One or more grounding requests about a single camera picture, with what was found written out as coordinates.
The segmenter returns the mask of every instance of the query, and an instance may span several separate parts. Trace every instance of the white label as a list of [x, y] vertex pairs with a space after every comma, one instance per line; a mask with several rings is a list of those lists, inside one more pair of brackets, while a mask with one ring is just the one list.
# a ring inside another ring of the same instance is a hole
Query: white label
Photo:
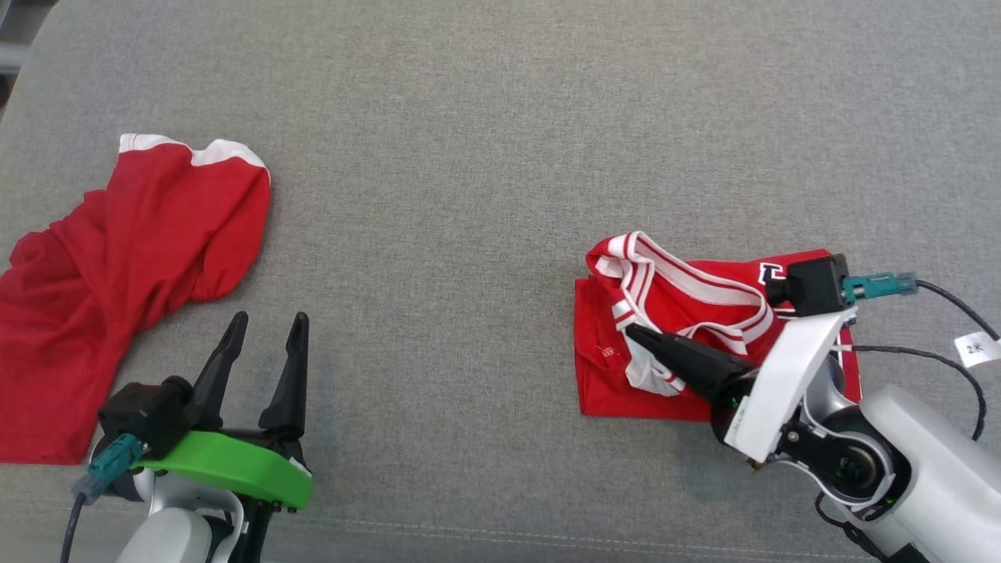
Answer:
[[973, 333], [956, 339], [956, 351], [963, 366], [972, 368], [977, 364], [1001, 359], [1001, 343], [991, 340], [987, 333]]
[[741, 404], [737, 406], [737, 412], [734, 414], [734, 420], [730, 421], [730, 428], [727, 429], [727, 435], [723, 437], [723, 441], [730, 445], [734, 445], [734, 439], [737, 437], [737, 431], [741, 428], [741, 423], [744, 422], [744, 412], [748, 410], [747, 396], [741, 399]]
[[312, 473], [309, 473], [309, 470], [306, 469], [306, 466], [300, 464], [299, 460], [295, 458], [288, 458], [288, 463], [292, 464], [292, 466], [294, 466], [295, 469], [301, 471], [302, 473], [305, 473], [306, 476], [309, 477], [309, 479], [312, 479]]

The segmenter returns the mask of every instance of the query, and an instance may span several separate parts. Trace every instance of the gray fabric surface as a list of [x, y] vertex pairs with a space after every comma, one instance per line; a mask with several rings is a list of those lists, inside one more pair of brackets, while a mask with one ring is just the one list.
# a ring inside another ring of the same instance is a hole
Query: gray fabric surface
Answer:
[[[573, 282], [643, 229], [687, 258], [916, 269], [1001, 322], [998, 4], [469, 4], [60, 2], [0, 122], [0, 253], [103, 187], [123, 132], [268, 164], [258, 263], [137, 338], [118, 385], [194, 377], [244, 309], [223, 416], [252, 426], [310, 315], [313, 502], [269, 560], [863, 558], [805, 477], [753, 475], [707, 427], [582, 417]], [[972, 331], [923, 295], [867, 304], [856, 335], [955, 354]], [[957, 375], [862, 367], [972, 428]], [[997, 371], [976, 369], [995, 407]], [[54, 559], [79, 471], [0, 468], [5, 545]], [[141, 514], [102, 501], [77, 549]]]

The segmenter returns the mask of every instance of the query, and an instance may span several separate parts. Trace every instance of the black cable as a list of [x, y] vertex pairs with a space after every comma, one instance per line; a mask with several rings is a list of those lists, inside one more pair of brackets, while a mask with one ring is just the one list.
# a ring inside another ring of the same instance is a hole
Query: black cable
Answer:
[[59, 563], [69, 563], [69, 550], [73, 548], [73, 536], [76, 534], [76, 523], [80, 520], [80, 511], [83, 509], [83, 501], [87, 499], [83, 493], [76, 496], [73, 503], [73, 510], [69, 512], [69, 522], [66, 523], [66, 537], [63, 538], [63, 550], [59, 555]]
[[982, 317], [977, 315], [977, 312], [973, 311], [973, 309], [971, 309], [970, 306], [966, 305], [966, 303], [963, 300], [957, 298], [956, 296], [950, 294], [949, 292], [943, 290], [942, 288], [939, 288], [935, 284], [932, 284], [930, 282], [925, 282], [924, 279], [916, 279], [914, 282], [914, 285], [917, 286], [918, 288], [924, 288], [933, 294], [938, 294], [939, 296], [949, 300], [949, 303], [958, 307], [963, 313], [967, 315], [967, 317], [969, 317], [970, 319], [973, 320], [974, 323], [979, 325], [980, 328], [983, 329], [985, 333], [987, 333], [987, 336], [989, 336], [992, 341], [1001, 340], [1001, 337], [998, 336], [997, 331], [995, 331], [990, 325], [988, 325], [987, 322], [984, 321]]
[[817, 495], [817, 500], [814, 501], [814, 510], [816, 510], [817, 514], [819, 514], [820, 517], [824, 519], [824, 522], [827, 522], [828, 524], [830, 524], [832, 526], [837, 526], [839, 528], [843, 528], [845, 526], [844, 522], [839, 522], [839, 521], [835, 520], [834, 518], [831, 518], [830, 516], [827, 515], [826, 512], [824, 512], [824, 509], [820, 507], [820, 503], [823, 500], [824, 500], [824, 493], [818, 494]]
[[953, 370], [956, 370], [962, 374], [964, 378], [966, 378], [966, 381], [970, 382], [970, 385], [973, 386], [974, 393], [977, 394], [977, 426], [973, 429], [973, 440], [979, 440], [980, 435], [984, 433], [984, 418], [987, 416], [987, 401], [984, 400], [984, 390], [980, 387], [980, 383], [977, 379], [973, 377], [973, 374], [971, 374], [963, 366], [949, 360], [948, 358], [943, 358], [938, 354], [925, 352], [923, 350], [914, 350], [912, 348], [901, 348], [899, 346], [853, 346], [852, 350], [855, 352], [888, 352], [890, 354], [920, 356], [921, 358], [937, 360], [946, 366], [949, 366]]

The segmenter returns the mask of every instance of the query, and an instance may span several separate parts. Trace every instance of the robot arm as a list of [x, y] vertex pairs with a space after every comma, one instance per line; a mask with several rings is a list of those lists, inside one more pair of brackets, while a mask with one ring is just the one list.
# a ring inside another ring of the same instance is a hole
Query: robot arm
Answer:
[[[193, 386], [181, 378], [160, 386], [133, 383], [101, 408], [104, 438], [74, 495], [80, 492], [87, 504], [103, 493], [149, 505], [118, 563], [256, 563], [271, 516], [308, 503], [312, 480], [299, 438], [305, 431], [309, 319], [295, 317], [285, 367], [259, 430], [230, 430], [219, 409], [246, 326], [246, 313], [238, 313]], [[123, 470], [130, 471], [103, 483], [107, 472], [100, 470], [111, 464], [101, 460], [115, 451], [119, 437], [141, 450], [127, 458]], [[221, 511], [226, 519], [198, 509]], [[65, 545], [63, 560], [68, 557]]]
[[791, 291], [769, 289], [801, 318], [787, 323], [760, 369], [639, 325], [627, 336], [710, 402], [722, 444], [756, 469], [779, 464], [809, 475], [842, 513], [846, 535], [879, 560], [998, 561], [1001, 460], [899, 388], [858, 405], [842, 395], [830, 351], [856, 308], [840, 291], [844, 258], [812, 261], [819, 282], [804, 285], [790, 267]]

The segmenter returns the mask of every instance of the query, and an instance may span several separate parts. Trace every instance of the green plastic bracket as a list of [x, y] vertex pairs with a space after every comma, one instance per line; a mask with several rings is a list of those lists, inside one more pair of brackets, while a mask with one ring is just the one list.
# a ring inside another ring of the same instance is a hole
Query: green plastic bracket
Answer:
[[192, 431], [162, 460], [135, 467], [181, 477], [301, 510], [309, 503], [312, 477], [278, 454], [216, 432]]

